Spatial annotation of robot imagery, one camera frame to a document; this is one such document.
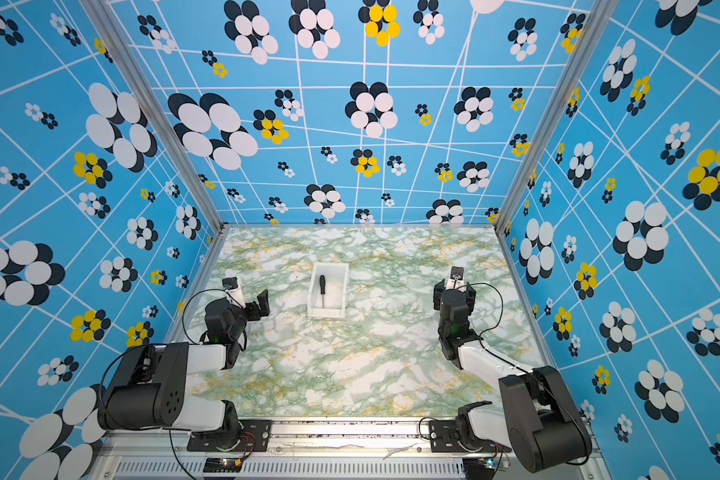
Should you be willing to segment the black handle screwdriver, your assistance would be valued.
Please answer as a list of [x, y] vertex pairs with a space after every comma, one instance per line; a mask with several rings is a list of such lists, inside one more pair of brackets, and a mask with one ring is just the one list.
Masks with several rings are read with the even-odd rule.
[[327, 287], [327, 281], [326, 277], [324, 275], [320, 275], [318, 278], [318, 285], [319, 285], [319, 292], [320, 292], [320, 307], [325, 307], [325, 295], [326, 295], [326, 287]]

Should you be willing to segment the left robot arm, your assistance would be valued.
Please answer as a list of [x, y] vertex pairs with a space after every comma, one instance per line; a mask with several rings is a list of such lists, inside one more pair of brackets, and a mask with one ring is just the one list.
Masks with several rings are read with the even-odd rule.
[[201, 341], [128, 348], [107, 387], [99, 393], [97, 421], [104, 430], [190, 432], [205, 448], [230, 449], [246, 436], [228, 400], [187, 392], [191, 375], [231, 369], [247, 348], [247, 324], [270, 314], [269, 292], [244, 303], [239, 289], [205, 308]]

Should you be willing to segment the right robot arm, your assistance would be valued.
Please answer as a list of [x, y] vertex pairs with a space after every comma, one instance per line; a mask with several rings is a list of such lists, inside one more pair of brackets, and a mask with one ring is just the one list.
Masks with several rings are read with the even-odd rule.
[[458, 410], [458, 442], [470, 453], [491, 446], [511, 450], [536, 473], [562, 464], [581, 466], [593, 451], [591, 435], [560, 372], [532, 367], [490, 347], [472, 328], [477, 292], [454, 267], [433, 287], [438, 340], [446, 360], [499, 391], [501, 403], [474, 402]]

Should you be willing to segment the white plastic bin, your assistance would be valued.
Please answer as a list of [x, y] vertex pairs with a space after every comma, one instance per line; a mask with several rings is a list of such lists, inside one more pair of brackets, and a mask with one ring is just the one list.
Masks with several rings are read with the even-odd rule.
[[[325, 307], [320, 307], [318, 278], [327, 281]], [[315, 263], [308, 289], [307, 316], [310, 319], [343, 319], [346, 315], [349, 265], [347, 263]]]

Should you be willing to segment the left circuit board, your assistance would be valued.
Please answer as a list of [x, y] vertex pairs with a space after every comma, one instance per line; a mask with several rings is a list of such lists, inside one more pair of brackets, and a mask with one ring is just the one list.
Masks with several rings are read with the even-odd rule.
[[233, 475], [242, 471], [241, 458], [208, 457], [203, 466], [203, 475]]

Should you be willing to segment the circuit board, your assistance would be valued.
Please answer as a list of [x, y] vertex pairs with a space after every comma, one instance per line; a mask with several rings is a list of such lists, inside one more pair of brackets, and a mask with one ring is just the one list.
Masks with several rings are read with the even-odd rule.
[[203, 475], [233, 475], [242, 471], [241, 458], [208, 457], [203, 466]]
[[493, 480], [497, 464], [490, 458], [463, 458], [463, 473], [466, 480]]

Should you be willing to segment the right circuit board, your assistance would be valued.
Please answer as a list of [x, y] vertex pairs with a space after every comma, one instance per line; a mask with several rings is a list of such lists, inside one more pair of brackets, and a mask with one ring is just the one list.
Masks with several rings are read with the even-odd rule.
[[493, 480], [497, 464], [490, 458], [463, 458], [463, 473], [466, 480]]

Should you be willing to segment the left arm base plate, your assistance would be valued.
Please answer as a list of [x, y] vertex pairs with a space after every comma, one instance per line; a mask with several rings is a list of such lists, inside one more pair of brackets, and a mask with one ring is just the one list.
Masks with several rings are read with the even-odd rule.
[[243, 419], [230, 428], [223, 427], [212, 432], [192, 432], [187, 450], [204, 453], [264, 452], [268, 448], [271, 427], [271, 420]]

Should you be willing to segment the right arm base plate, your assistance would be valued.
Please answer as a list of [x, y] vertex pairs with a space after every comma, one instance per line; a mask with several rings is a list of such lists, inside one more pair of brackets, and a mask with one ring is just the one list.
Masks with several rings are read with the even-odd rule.
[[425, 418], [418, 425], [419, 436], [427, 441], [434, 453], [476, 453], [497, 456], [512, 449], [491, 440], [481, 440], [468, 433], [456, 420]]

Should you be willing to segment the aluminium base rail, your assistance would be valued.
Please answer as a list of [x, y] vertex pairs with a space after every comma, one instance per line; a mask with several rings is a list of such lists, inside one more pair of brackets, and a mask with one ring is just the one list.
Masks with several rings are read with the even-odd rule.
[[[204, 453], [187, 450], [181, 433], [112, 433], [93, 463], [92, 479], [465, 479], [463, 458], [490, 458], [494, 479], [608, 479], [598, 449], [581, 466], [527, 471], [514, 452], [489, 456], [434, 453], [414, 417], [273, 419], [264, 452]], [[203, 475], [208, 457], [241, 458], [242, 471]]]

